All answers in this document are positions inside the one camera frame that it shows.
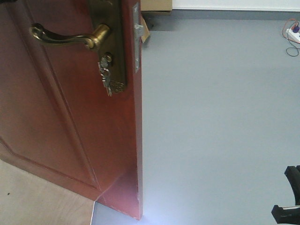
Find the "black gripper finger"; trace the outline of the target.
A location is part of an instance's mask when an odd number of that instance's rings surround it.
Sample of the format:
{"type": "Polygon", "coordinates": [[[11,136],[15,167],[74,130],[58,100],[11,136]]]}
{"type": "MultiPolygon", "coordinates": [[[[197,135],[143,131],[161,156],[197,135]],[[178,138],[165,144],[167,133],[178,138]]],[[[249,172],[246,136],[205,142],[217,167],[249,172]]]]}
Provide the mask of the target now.
{"type": "Polygon", "coordinates": [[[300,224],[300,206],[280,207],[274,205],[271,211],[278,224],[300,224]]]}
{"type": "Polygon", "coordinates": [[[295,205],[300,204],[300,166],[288,166],[285,170],[295,198],[295,205]]]}

